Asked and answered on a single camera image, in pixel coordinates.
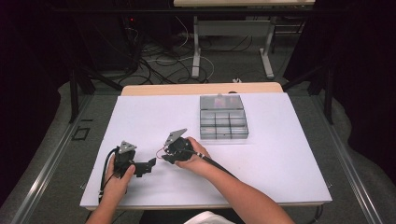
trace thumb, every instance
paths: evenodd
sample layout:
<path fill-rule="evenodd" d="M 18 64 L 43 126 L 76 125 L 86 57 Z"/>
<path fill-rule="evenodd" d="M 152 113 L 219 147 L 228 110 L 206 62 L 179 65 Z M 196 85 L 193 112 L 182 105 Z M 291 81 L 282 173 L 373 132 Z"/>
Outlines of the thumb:
<path fill-rule="evenodd" d="M 126 170 L 124 176 L 122 177 L 122 181 L 124 181 L 126 184 L 129 183 L 129 181 L 131 180 L 132 176 L 134 175 L 134 170 L 136 168 L 134 167 L 134 165 L 130 165 L 128 167 L 128 170 Z"/>

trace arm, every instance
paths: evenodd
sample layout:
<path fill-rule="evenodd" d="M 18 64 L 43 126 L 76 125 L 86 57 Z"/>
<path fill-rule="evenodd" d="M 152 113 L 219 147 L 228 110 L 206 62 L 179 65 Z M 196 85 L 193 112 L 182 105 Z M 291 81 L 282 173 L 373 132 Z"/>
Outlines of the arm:
<path fill-rule="evenodd" d="M 107 166 L 106 178 L 108 180 L 102 201 L 99 206 L 92 212 L 86 223 L 111 223 L 116 212 L 117 205 L 121 201 L 131 177 L 134 175 L 134 166 L 131 165 L 122 178 L 113 175 L 114 173 L 114 156 L 111 157 Z"/>
<path fill-rule="evenodd" d="M 189 137 L 189 140 L 195 151 L 209 156 L 206 149 L 195 139 Z M 189 161 L 178 161 L 177 165 L 210 181 L 246 223 L 294 223 L 267 195 L 195 155 Z"/>

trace hand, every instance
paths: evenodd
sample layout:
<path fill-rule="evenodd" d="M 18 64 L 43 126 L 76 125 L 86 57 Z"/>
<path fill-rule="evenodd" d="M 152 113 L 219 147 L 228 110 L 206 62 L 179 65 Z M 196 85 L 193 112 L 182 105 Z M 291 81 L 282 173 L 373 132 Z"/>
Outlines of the hand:
<path fill-rule="evenodd" d="M 134 175 L 135 167 L 131 165 L 128 170 L 125 172 L 122 178 L 114 175 L 114 160 L 115 156 L 113 155 L 110 159 L 110 163 L 107 166 L 106 175 L 105 175 L 105 189 L 102 201 L 106 201 L 111 204 L 119 204 L 123 195 L 128 188 L 128 183 L 130 182 L 132 176 Z"/>
<path fill-rule="evenodd" d="M 194 151 L 200 152 L 200 153 L 204 154 L 206 157 L 210 158 L 210 155 L 206 151 L 206 148 L 204 148 L 201 144 L 199 144 L 194 138 L 188 137 L 187 139 L 190 140 Z M 197 155 L 192 155 L 192 157 L 187 161 L 176 161 L 175 164 L 180 168 L 184 168 L 184 169 L 193 171 L 194 173 L 196 173 L 198 175 L 203 175 L 205 172 L 204 168 L 208 165 L 208 163 L 206 161 L 199 158 Z"/>

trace white desk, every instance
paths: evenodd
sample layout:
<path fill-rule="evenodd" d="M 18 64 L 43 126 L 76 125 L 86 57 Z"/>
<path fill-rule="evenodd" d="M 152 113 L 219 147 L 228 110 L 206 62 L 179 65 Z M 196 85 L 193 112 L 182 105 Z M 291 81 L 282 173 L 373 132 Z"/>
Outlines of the white desk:
<path fill-rule="evenodd" d="M 276 7 L 314 5 L 315 0 L 175 0 L 175 7 Z M 198 21 L 194 17 L 194 58 L 192 77 L 199 76 L 201 49 L 200 35 L 252 35 L 265 36 L 264 48 L 260 49 L 262 64 L 268 79 L 274 79 L 274 72 L 268 58 L 268 50 L 274 35 L 276 17 L 270 21 Z"/>
<path fill-rule="evenodd" d="M 200 141 L 200 94 L 195 93 L 225 90 L 262 92 L 239 93 L 247 114 L 247 140 L 227 144 L 200 141 L 212 158 L 279 204 L 330 202 L 332 197 L 289 96 L 275 83 L 242 84 L 147 86 L 148 95 L 142 95 L 143 86 L 135 87 L 135 93 L 134 87 L 126 88 L 128 90 L 119 97 L 114 108 L 80 206 L 94 209 L 98 205 L 101 174 L 106 155 L 112 148 L 125 140 L 137 146 L 135 161 L 148 161 L 155 157 L 172 131 L 187 128 L 183 136 L 193 136 Z M 168 94 L 166 90 L 172 88 L 175 90 L 169 92 L 177 95 L 156 95 L 152 91 Z M 186 94 L 178 94 L 183 89 Z M 206 180 L 167 161 L 157 160 L 152 173 L 132 179 L 119 208 L 207 209 L 228 206 Z"/>

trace black curtain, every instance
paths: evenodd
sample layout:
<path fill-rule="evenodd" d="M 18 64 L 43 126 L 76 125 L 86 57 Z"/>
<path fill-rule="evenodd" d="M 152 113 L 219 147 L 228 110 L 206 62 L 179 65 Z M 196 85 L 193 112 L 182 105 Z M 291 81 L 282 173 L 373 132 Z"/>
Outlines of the black curtain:
<path fill-rule="evenodd" d="M 41 144 L 60 103 L 68 69 L 36 1 L 0 2 L 0 204 Z"/>
<path fill-rule="evenodd" d="M 352 125 L 349 145 L 396 183 L 396 5 L 318 0 L 315 7 L 343 7 L 347 14 L 307 21 L 285 78 L 293 81 L 318 65 L 333 66 L 334 98 Z M 310 90 L 323 88 L 325 73 L 309 79 Z"/>

